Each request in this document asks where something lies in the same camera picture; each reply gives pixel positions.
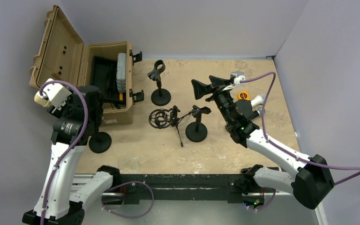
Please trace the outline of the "beige handheld microphone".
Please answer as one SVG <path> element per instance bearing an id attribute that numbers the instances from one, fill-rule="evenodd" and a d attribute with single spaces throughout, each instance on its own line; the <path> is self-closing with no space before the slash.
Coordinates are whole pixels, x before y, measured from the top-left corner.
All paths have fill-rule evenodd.
<path id="1" fill-rule="evenodd" d="M 48 96 L 44 93 L 41 94 L 39 91 L 37 91 L 34 96 L 34 102 L 45 108 L 52 106 Z"/>

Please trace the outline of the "black mic stand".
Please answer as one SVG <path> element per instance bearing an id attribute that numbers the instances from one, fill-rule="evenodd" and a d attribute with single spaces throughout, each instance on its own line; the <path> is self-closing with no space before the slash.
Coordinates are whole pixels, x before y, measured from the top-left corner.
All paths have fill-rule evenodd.
<path id="1" fill-rule="evenodd" d="M 151 101 L 157 106 L 167 105 L 171 101 L 171 94 L 167 89 L 162 88 L 161 73 L 165 71 L 165 64 L 163 60 L 157 60 L 154 63 L 154 68 L 147 74 L 147 76 L 155 81 L 157 89 L 151 94 Z"/>
<path id="2" fill-rule="evenodd" d="M 89 140 L 89 148 L 92 152 L 100 154 L 106 152 L 112 144 L 111 136 L 106 132 L 97 132 Z"/>
<path id="3" fill-rule="evenodd" d="M 207 106 L 200 108 L 196 105 L 193 105 L 191 115 L 195 118 L 195 122 L 189 123 L 186 127 L 186 137 L 190 141 L 199 143 L 206 139 L 208 130 L 206 126 L 202 123 L 202 115 L 210 113 L 211 109 Z"/>

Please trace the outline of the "white wireless microphone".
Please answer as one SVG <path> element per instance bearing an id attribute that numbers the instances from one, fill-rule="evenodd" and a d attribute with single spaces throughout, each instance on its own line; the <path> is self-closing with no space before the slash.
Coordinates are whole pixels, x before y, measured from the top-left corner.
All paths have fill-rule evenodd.
<path id="1" fill-rule="evenodd" d="M 255 107 L 257 105 L 262 105 L 265 101 L 266 96 L 265 95 L 257 95 L 256 97 L 254 97 L 250 103 L 252 107 Z"/>

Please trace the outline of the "tripod shock mount stand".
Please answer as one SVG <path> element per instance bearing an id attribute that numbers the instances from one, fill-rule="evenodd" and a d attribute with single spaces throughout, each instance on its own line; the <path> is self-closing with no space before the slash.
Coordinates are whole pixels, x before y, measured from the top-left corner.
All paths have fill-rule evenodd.
<path id="1" fill-rule="evenodd" d="M 174 105 L 170 109 L 156 109 L 149 114 L 149 124 L 156 129 L 165 129 L 169 126 L 176 128 L 177 133 L 179 135 L 180 145 L 183 147 L 183 141 L 181 138 L 179 124 L 180 122 L 192 112 L 189 111 L 185 115 L 178 117 L 178 113 L 180 113 L 180 109 Z"/>

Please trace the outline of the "black condenser microphone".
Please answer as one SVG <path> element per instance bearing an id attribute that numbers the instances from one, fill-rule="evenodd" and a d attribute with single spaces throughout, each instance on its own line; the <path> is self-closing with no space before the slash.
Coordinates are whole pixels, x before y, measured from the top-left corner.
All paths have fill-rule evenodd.
<path id="1" fill-rule="evenodd" d="M 274 170 L 274 171 L 279 171 L 279 172 L 282 171 L 282 168 L 281 168 L 281 167 L 266 167 L 266 169 L 270 169 L 270 170 Z"/>

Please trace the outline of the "black dynamic microphone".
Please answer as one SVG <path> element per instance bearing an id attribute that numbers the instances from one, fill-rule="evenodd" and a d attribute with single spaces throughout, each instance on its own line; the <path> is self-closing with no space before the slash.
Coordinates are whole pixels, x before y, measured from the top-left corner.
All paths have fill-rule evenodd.
<path id="1" fill-rule="evenodd" d="M 257 117 L 261 117 L 263 114 L 263 108 L 262 107 L 256 108 L 255 113 L 256 113 Z"/>

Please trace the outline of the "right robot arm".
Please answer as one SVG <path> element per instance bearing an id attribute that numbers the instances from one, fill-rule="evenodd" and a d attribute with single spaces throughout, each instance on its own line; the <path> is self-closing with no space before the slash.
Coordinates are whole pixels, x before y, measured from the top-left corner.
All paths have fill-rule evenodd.
<path id="1" fill-rule="evenodd" d="M 292 194 L 304 207 L 314 210 L 334 188 L 335 182 L 327 167 L 325 158 L 313 157 L 275 143 L 263 128 L 253 122 L 255 118 L 250 100 L 235 101 L 230 90 L 236 78 L 228 80 L 209 76 L 210 84 L 198 80 L 191 81 L 195 99 L 214 101 L 225 120 L 225 129 L 236 144 L 256 151 L 279 167 L 280 171 L 263 165 L 254 165 L 244 174 L 240 184 L 243 193 L 248 194 L 258 188 L 272 188 Z"/>

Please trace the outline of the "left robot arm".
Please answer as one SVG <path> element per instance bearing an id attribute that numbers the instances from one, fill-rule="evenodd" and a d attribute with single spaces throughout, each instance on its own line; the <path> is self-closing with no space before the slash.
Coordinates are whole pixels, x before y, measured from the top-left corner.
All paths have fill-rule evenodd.
<path id="1" fill-rule="evenodd" d="M 44 187 L 34 208 L 25 212 L 27 225 L 80 225 L 86 210 L 106 189 L 117 191 L 121 186 L 115 170 L 103 166 L 95 176 L 75 193 L 73 179 L 86 147 L 93 144 L 99 150 L 111 145 L 107 133 L 100 132 L 103 120 L 103 96 L 96 86 L 74 87 L 49 81 L 36 93 L 57 117 L 51 136 L 51 156 Z"/>

